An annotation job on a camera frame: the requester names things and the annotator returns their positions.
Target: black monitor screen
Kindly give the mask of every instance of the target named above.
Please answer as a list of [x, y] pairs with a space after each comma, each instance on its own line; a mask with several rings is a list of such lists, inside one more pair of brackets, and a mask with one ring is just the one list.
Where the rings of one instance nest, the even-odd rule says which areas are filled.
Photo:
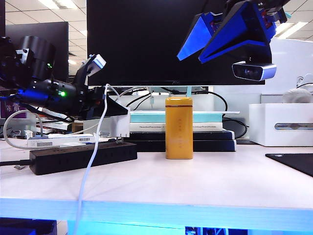
[[53, 76], [66, 81], [68, 77], [68, 22], [29, 23], [6, 25], [5, 35], [10, 37], [16, 49], [20, 49], [24, 36], [46, 39], [56, 47]]
[[105, 67], [88, 85], [171, 86], [264, 84], [236, 78], [232, 64], [240, 58], [219, 57], [206, 64], [198, 53], [179, 61], [177, 53], [194, 16], [220, 13], [225, 1], [89, 0], [88, 54], [101, 54]]

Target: black power strip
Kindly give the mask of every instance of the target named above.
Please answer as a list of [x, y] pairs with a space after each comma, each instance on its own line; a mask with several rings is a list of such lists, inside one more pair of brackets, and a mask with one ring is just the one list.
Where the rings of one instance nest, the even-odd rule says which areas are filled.
[[[94, 144], [83, 146], [32, 150], [29, 168], [36, 175], [85, 168], [91, 158]], [[96, 157], [91, 166], [118, 163], [137, 159], [136, 144], [133, 143], [100, 143]]]

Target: white desk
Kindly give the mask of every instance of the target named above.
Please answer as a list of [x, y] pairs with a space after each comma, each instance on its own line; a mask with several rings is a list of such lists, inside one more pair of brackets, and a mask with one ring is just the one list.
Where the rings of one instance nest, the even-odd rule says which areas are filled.
[[[28, 151], [0, 142], [1, 161]], [[313, 177], [265, 157], [313, 147], [238, 145], [237, 152], [164, 153], [93, 167], [84, 194], [85, 221], [164, 228], [214, 227], [313, 231]], [[84, 169], [43, 176], [1, 167], [0, 217], [74, 220]]]

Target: barcode sticker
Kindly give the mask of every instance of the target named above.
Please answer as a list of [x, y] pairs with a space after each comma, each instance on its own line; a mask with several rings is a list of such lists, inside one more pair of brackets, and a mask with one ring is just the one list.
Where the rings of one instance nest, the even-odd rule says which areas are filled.
[[37, 143], [37, 147], [44, 147], [44, 146], [52, 146], [52, 142], [40, 142], [40, 143]]
[[90, 141], [90, 138], [79, 138], [79, 141]]

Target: green led light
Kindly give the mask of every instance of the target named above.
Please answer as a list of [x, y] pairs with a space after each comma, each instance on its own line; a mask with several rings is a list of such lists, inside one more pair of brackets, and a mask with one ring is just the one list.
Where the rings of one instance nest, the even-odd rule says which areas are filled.
[[65, 97], [67, 94], [66, 94], [66, 92], [59, 91], [59, 95], [62, 96], [62, 97]]

